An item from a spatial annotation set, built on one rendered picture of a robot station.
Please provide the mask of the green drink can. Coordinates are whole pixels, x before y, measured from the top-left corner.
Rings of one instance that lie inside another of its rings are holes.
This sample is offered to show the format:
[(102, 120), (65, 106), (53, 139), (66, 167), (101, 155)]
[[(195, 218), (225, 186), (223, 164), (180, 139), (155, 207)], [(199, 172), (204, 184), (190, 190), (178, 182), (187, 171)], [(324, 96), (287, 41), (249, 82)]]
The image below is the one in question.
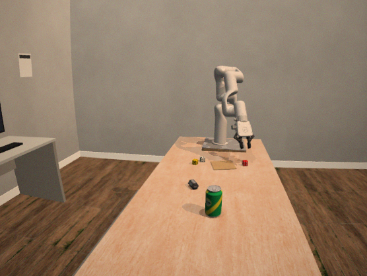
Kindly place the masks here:
[(220, 186), (211, 185), (206, 190), (205, 214), (209, 217), (217, 217), (222, 209), (222, 190)]

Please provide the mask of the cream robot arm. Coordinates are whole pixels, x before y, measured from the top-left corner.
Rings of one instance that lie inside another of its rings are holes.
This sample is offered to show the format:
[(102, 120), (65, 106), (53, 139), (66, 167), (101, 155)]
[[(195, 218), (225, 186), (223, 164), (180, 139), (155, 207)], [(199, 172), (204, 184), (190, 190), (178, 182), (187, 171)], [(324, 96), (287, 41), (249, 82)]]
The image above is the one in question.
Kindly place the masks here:
[(236, 122), (239, 120), (248, 120), (245, 103), (243, 101), (237, 101), (236, 96), (236, 93), (238, 93), (237, 83), (242, 83), (244, 76), (238, 68), (227, 66), (216, 67), (214, 76), (217, 100), (222, 102), (222, 104), (215, 105), (215, 136), (212, 144), (227, 145), (227, 120), (225, 116), (236, 117), (234, 118)]

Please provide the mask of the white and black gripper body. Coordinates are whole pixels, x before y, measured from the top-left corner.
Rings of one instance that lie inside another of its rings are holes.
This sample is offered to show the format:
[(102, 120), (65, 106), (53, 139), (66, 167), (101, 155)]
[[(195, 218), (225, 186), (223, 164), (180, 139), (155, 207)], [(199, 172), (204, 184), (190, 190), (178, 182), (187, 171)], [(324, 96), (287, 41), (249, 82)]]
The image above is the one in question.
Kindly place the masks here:
[(235, 123), (235, 132), (237, 131), (237, 137), (250, 137), (253, 135), (251, 125), (248, 120), (239, 120)]

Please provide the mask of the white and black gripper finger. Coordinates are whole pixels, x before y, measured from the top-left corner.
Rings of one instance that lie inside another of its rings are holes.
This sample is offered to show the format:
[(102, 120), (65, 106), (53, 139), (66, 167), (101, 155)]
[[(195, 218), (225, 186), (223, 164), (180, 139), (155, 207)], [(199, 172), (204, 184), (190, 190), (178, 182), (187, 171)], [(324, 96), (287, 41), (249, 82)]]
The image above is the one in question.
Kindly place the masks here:
[(248, 149), (250, 149), (251, 148), (251, 140), (254, 138), (255, 136), (254, 135), (252, 135), (251, 136), (251, 138), (250, 137), (246, 137), (246, 139), (247, 139), (247, 144), (248, 144)]
[(242, 137), (237, 138), (237, 132), (236, 132), (234, 138), (240, 143), (240, 148), (243, 149), (244, 148), (244, 144), (242, 142)]

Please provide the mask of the tan square mat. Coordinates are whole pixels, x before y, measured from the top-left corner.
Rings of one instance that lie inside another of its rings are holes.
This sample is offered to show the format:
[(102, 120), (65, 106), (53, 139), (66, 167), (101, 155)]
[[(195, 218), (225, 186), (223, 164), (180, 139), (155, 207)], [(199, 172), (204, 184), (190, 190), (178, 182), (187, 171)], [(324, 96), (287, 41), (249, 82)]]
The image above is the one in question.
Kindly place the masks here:
[(211, 161), (213, 170), (231, 170), (237, 169), (231, 160)]

